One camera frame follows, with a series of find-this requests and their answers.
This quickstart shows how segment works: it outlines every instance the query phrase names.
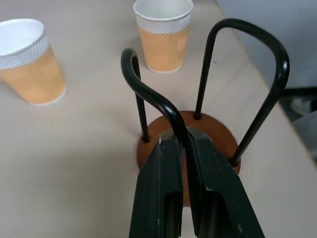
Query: beige table surface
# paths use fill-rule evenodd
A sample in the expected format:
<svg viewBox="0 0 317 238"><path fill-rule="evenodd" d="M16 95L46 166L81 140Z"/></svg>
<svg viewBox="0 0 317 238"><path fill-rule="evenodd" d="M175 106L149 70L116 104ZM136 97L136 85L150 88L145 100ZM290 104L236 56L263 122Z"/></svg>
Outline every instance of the beige table surface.
<svg viewBox="0 0 317 238"><path fill-rule="evenodd" d="M0 82L0 237L126 238L138 169L140 124L120 54L133 47L143 81L193 110L205 42L223 19L195 0L184 64L170 75L144 64L133 0L0 1L0 20L42 21L67 81L65 97L39 108ZM268 93L229 29L216 41L203 112L241 141ZM146 105L148 122L159 112ZM279 105L243 155L241 180L266 237L317 234L317 170ZM182 237L194 237L184 209Z"/></svg>

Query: brown wooden disc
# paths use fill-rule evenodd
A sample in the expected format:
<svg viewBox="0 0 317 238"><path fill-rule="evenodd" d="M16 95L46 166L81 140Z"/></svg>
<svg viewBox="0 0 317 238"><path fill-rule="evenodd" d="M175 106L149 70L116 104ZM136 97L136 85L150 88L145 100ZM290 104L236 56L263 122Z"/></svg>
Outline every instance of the brown wooden disc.
<svg viewBox="0 0 317 238"><path fill-rule="evenodd" d="M224 153L227 157L233 156L238 147L238 144L231 132L221 122L206 114L202 114L201 119L196 120L194 119L194 112L192 111L181 111L180 113L185 121L186 126L194 126L196 129L205 132L220 153ZM149 157L151 151L154 148L154 145L159 139L159 135L167 129L171 129L171 126L168 120L164 116L162 116L157 118L148 126L150 136L149 143L144 143L142 141L142 136L140 137L137 149L137 162L139 168L144 165L145 161ZM238 166L235 168L236 172L240 172L240 166L241 164L239 162ZM189 207L190 204L187 185L186 160L184 160L183 163L183 189L183 204L184 206Z"/></svg>

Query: paper cup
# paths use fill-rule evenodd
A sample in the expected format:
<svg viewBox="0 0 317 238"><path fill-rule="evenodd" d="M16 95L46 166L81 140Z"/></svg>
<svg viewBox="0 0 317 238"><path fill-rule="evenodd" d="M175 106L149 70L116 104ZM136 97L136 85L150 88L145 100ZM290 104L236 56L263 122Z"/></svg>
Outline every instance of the paper cup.
<svg viewBox="0 0 317 238"><path fill-rule="evenodd" d="M42 23L0 22L0 77L32 105L47 106L64 95L65 80Z"/></svg>
<svg viewBox="0 0 317 238"><path fill-rule="evenodd" d="M147 66L155 73L172 73L183 62L191 0L137 0L134 3Z"/></svg>

